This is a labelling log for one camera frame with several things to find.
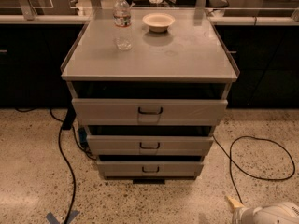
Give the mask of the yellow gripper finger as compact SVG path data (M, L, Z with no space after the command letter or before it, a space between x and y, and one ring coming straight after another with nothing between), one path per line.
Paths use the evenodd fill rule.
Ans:
M231 196L227 196L226 201L228 202L232 213L237 209L244 208L244 205L241 202Z

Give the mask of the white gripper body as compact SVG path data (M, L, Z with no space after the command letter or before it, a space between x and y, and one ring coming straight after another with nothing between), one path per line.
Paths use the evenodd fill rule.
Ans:
M239 207L233 212L232 222L233 224L260 224L258 219L258 212L261 211L261 207L247 208Z

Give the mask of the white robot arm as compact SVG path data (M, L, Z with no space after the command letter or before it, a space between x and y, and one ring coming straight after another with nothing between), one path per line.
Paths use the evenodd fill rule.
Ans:
M238 200L227 196L233 213L232 224L299 224L299 206L290 202L247 208Z

